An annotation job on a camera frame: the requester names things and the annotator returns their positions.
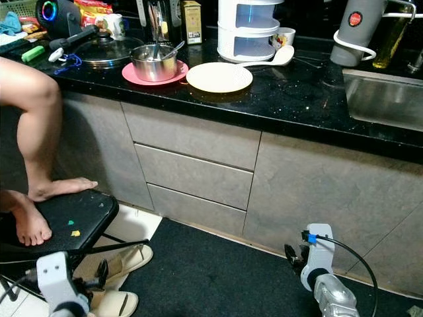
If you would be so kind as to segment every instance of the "white stacking container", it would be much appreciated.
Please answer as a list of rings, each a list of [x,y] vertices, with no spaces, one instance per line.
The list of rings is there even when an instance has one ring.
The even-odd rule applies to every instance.
[[[219,0],[219,55],[235,63],[265,61],[275,49],[269,37],[278,32],[275,5],[284,0]]]

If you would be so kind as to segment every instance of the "metal bowl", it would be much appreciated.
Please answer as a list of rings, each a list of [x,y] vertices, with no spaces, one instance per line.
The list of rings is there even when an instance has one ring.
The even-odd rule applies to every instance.
[[[134,65],[135,74],[142,81],[167,81],[178,72],[178,67],[176,66],[177,52],[166,59],[153,59],[154,46],[154,44],[142,45],[131,51],[130,57]],[[172,46],[160,45],[162,56],[172,50]]]

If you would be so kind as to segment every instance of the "red logo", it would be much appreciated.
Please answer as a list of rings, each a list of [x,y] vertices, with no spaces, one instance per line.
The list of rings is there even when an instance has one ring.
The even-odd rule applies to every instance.
[[[360,12],[353,12],[350,15],[349,21],[350,21],[350,26],[357,26],[359,25],[363,20],[363,16]]]

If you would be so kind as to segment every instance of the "black floor mat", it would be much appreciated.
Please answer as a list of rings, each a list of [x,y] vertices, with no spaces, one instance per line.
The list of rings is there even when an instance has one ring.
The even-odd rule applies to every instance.
[[[153,259],[121,288],[139,297],[135,317],[322,316],[283,258],[168,219],[150,246]],[[342,281],[356,295],[360,316],[371,316],[371,287]],[[407,317],[414,304],[423,307],[423,301],[384,291],[379,301],[377,316],[384,317]]]

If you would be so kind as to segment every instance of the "tap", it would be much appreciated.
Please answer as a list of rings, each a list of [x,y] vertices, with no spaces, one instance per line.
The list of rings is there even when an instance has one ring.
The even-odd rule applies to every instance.
[[[418,54],[418,57],[416,59],[416,61],[414,63],[408,63],[408,70],[410,71],[410,73],[415,73],[418,70],[420,70],[420,68],[422,67],[423,64],[423,49],[420,51],[420,53]]]

